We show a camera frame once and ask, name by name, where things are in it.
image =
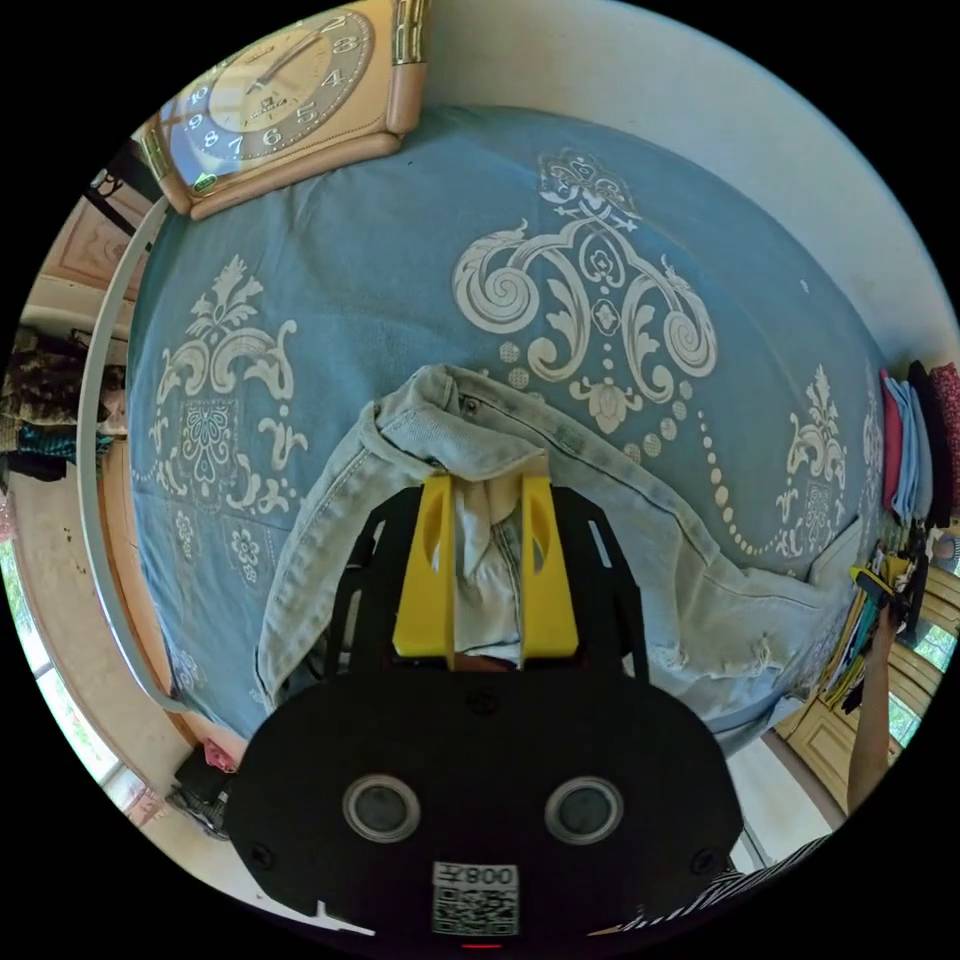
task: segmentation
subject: white wall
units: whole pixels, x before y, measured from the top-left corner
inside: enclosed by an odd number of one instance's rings
[[[89,571],[74,469],[55,483],[12,474],[10,489],[24,592],[51,659],[107,745],[165,795],[190,747],[117,650]]]
[[[943,285],[888,188],[830,121],[731,48],[612,0],[442,0],[429,56],[428,103],[545,110],[673,150],[779,220],[889,365],[960,361]]]

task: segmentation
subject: blue towel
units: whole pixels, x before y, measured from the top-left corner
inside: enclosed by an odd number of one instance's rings
[[[923,419],[920,397],[910,385],[910,401],[913,408],[913,422],[917,428],[917,499],[913,505],[915,520],[926,520],[933,506],[933,456],[930,453],[930,437],[927,436],[927,424]]]

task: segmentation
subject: striped sleeve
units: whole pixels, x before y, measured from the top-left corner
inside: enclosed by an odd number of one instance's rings
[[[740,894],[754,890],[761,884],[767,883],[781,874],[786,873],[804,857],[813,853],[813,851],[827,839],[829,839],[829,834],[826,837],[818,837],[816,840],[812,840],[810,843],[805,843],[802,847],[798,847],[790,856],[785,857],[778,863],[765,867],[762,870],[756,870],[753,873],[740,873],[736,870],[725,871],[715,877],[703,893],[694,901],[687,904],[687,906],[680,907],[680,909],[674,910],[673,913],[664,917],[657,917],[654,920],[648,920],[641,910],[633,920],[625,923],[620,929],[626,931],[652,927],[658,923],[674,920],[677,917],[685,917],[695,910],[704,910],[707,907],[716,906],[716,904],[721,903],[729,897],[739,896]]]

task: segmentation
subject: camera lens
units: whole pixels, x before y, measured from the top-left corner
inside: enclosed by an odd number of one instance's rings
[[[347,823],[367,840],[396,843],[420,822],[416,794],[396,777],[373,774],[352,783],[343,797]]]
[[[547,800],[547,829],[564,843],[597,843],[610,836],[623,816],[623,800],[613,784],[599,777],[577,777]]]

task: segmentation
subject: clock face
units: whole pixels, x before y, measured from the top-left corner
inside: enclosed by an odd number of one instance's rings
[[[205,73],[161,114],[187,186],[207,194],[218,178],[259,166],[314,133],[363,76],[373,39],[362,14],[329,11]]]

